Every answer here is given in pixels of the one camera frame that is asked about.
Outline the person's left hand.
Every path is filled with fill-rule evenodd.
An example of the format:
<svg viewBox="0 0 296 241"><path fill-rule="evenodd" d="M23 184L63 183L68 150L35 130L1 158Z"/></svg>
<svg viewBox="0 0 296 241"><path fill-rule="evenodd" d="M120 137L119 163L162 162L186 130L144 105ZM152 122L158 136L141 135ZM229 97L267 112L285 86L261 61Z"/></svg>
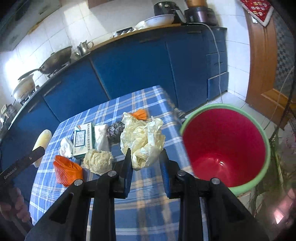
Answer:
<svg viewBox="0 0 296 241"><path fill-rule="evenodd" d="M22 222L27 222L31 220L31 215L28 206L24 202L21 190L15 187L16 200L14 202L14 208L16 210L16 216ZM5 202L1 202L1 214L5 220L11 221L10 219L11 205Z"/></svg>

